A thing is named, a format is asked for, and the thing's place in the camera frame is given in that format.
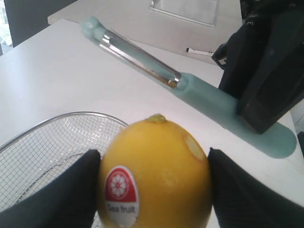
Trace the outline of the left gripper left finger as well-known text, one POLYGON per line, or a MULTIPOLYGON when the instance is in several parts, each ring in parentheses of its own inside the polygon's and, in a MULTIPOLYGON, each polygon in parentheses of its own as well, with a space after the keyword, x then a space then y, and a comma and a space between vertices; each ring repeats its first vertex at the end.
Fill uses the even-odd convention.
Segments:
POLYGON ((97 210, 100 153, 88 150, 47 186, 1 212, 2 228, 90 228, 97 210))

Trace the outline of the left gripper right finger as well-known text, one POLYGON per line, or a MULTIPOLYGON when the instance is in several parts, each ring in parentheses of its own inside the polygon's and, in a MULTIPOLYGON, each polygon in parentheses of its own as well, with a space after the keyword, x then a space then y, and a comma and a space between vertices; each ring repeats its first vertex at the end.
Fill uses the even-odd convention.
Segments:
POLYGON ((223 151, 208 154, 213 208, 221 228, 302 228, 304 208, 271 190, 223 151))

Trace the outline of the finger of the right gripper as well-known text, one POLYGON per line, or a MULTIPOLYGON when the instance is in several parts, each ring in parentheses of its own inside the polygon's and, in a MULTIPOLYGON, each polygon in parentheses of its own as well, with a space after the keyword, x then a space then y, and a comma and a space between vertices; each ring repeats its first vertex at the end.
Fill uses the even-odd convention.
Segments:
POLYGON ((257 86, 250 83, 256 73, 268 77, 273 69, 261 67, 269 37, 271 23, 246 23, 229 40, 219 46, 212 59, 224 70, 219 89, 236 99, 249 99, 257 86))
POLYGON ((237 113, 264 133, 304 97, 304 16, 281 14, 271 25, 266 48, 237 113))

